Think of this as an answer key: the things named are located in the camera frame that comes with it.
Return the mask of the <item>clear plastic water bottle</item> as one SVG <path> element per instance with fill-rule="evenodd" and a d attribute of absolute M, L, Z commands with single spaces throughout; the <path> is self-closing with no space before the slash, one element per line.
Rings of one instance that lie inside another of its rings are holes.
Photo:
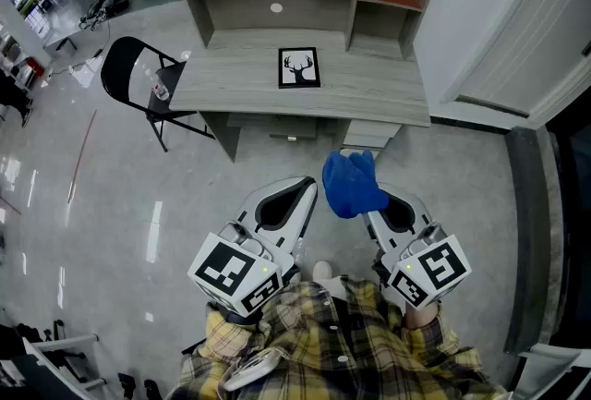
<path fill-rule="evenodd" d="M 144 75 L 148 79 L 155 97 L 160 101 L 167 101 L 170 98 L 170 92 L 162 82 L 161 78 L 150 69 L 145 69 Z"/>

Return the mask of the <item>person's right forearm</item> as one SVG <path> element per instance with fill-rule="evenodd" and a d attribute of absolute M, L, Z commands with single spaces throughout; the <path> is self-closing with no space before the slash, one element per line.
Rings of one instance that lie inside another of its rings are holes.
<path fill-rule="evenodd" d="M 461 351 L 458 337 L 437 302 L 421 310 L 406 305 L 402 339 L 412 357 L 432 371 L 452 370 Z"/>

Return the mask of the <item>framed deer antler picture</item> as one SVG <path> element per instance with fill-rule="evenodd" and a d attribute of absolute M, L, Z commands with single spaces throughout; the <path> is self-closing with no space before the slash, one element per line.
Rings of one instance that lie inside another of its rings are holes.
<path fill-rule="evenodd" d="M 320 87 L 320 70 L 315 47 L 278 50 L 278 87 L 280 89 Z"/>

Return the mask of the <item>person's white shoe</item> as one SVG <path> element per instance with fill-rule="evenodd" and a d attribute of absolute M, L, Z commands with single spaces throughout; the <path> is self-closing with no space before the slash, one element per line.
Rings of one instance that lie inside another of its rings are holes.
<path fill-rule="evenodd" d="M 331 265 L 327 261 L 316 262 L 312 271 L 312 281 L 321 285 L 326 285 L 331 279 Z"/>

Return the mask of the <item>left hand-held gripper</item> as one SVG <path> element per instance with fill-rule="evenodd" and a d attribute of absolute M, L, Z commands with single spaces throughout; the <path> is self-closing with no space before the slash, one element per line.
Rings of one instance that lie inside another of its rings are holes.
<path fill-rule="evenodd" d="M 238 222 L 208 234 L 187 276 L 222 308 L 242 318 L 253 315 L 296 273 L 295 259 L 286 251 L 304 237 L 317 198 L 318 185 L 311 176 L 254 190 L 238 210 Z M 268 240 L 252 236 L 244 225 L 264 230 Z"/>

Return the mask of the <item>blue fluffy cloth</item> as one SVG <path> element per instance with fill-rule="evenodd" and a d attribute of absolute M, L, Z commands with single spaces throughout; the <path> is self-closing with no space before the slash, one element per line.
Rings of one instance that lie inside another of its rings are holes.
<path fill-rule="evenodd" d="M 322 169 L 322 184 L 329 206 L 343 219 L 384 210 L 389 203 L 378 186 L 374 157 L 368 150 L 349 156 L 331 152 Z"/>

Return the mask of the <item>person's left forearm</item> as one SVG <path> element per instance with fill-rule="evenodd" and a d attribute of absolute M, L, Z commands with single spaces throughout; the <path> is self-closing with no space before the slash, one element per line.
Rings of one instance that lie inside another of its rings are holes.
<path fill-rule="evenodd" d="M 270 342 L 271 325 L 259 321 L 241 326 L 227 321 L 212 303 L 207 304 L 206 339 L 198 349 L 209 360 L 232 364 L 263 352 Z"/>

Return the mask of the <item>white hanging controller device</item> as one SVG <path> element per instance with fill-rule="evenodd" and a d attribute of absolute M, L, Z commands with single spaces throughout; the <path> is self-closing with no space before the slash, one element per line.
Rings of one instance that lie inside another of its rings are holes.
<path fill-rule="evenodd" d="M 226 392 L 239 390 L 273 372 L 282 359 L 277 349 L 270 348 L 245 361 L 239 360 L 224 374 L 221 388 Z"/>

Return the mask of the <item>white panel door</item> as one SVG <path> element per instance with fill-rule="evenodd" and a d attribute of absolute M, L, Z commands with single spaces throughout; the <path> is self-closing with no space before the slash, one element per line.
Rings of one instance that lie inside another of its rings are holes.
<path fill-rule="evenodd" d="M 528 118 L 582 61 L 590 42 L 591 0 L 520 0 L 452 97 Z"/>

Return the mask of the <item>black backpack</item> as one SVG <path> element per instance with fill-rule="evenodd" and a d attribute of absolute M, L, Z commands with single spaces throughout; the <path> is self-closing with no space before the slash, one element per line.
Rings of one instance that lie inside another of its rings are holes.
<path fill-rule="evenodd" d="M 96 26 L 123 13 L 130 6 L 130 0 L 95 0 L 87 14 L 79 19 L 81 30 L 95 30 Z"/>

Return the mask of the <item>grey wooden desk with shelves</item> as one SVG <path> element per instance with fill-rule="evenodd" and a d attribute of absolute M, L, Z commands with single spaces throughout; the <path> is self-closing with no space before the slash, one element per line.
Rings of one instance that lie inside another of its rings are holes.
<path fill-rule="evenodd" d="M 305 121 L 335 122 L 339 150 L 381 151 L 404 126 L 430 123 L 413 42 L 429 0 L 184 0 L 199 49 L 172 106 L 204 118 L 229 157 L 240 130 L 291 136 Z M 283 6 L 273 13 L 271 4 Z M 278 50 L 315 47 L 319 88 L 280 89 Z"/>

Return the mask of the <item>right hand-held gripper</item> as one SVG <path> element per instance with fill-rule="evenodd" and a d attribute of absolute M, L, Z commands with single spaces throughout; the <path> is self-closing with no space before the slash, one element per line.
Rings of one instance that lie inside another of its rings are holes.
<path fill-rule="evenodd" d="M 370 238 L 386 252 L 373 269 L 384 286 L 423 309 L 453 291 L 472 269 L 456 236 L 431 222 L 418 196 L 392 184 L 379 183 L 379 188 L 388 196 L 387 207 L 363 214 Z M 397 248 L 395 233 L 419 234 Z"/>

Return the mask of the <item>person's yellow plaid shirt body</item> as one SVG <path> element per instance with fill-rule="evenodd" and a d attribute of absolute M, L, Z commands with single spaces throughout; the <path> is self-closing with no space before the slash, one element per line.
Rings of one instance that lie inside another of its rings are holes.
<path fill-rule="evenodd" d="M 448 371 L 428 370 L 415 360 L 402 339 L 405 312 L 376 284 L 358 277 L 289 285 L 263 306 L 259 319 L 271 325 L 265 350 L 275 348 L 283 356 L 273 372 L 226 392 L 221 381 L 236 361 L 202 357 L 204 340 L 185 360 L 166 400 L 508 399 L 487 378 L 472 347 L 460 345 Z"/>

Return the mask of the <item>white shelf unit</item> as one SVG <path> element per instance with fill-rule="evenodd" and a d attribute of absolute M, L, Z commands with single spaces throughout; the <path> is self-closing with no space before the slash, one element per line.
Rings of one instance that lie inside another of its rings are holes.
<path fill-rule="evenodd" d="M 513 400 L 591 400 L 591 349 L 535 344 L 520 354 Z"/>

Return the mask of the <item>black folding chair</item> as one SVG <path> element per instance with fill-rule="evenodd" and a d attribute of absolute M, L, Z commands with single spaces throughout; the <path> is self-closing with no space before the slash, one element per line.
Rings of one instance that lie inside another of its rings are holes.
<path fill-rule="evenodd" d="M 130 83 L 132 71 L 138 65 L 140 55 L 145 51 L 149 51 L 158 57 L 161 67 L 153 73 L 161 78 L 170 92 L 170 98 L 165 102 L 160 101 L 151 90 L 148 104 L 142 106 L 131 100 Z M 115 40 L 103 61 L 101 82 L 104 90 L 117 102 L 137 109 L 145 115 L 164 152 L 168 152 L 168 148 L 163 142 L 165 123 L 176 125 L 209 139 L 215 139 L 207 126 L 200 129 L 179 121 L 181 117 L 196 115 L 197 111 L 173 111 L 170 108 L 171 100 L 174 97 L 177 84 L 186 64 L 186 61 L 179 61 L 148 43 L 131 36 Z"/>

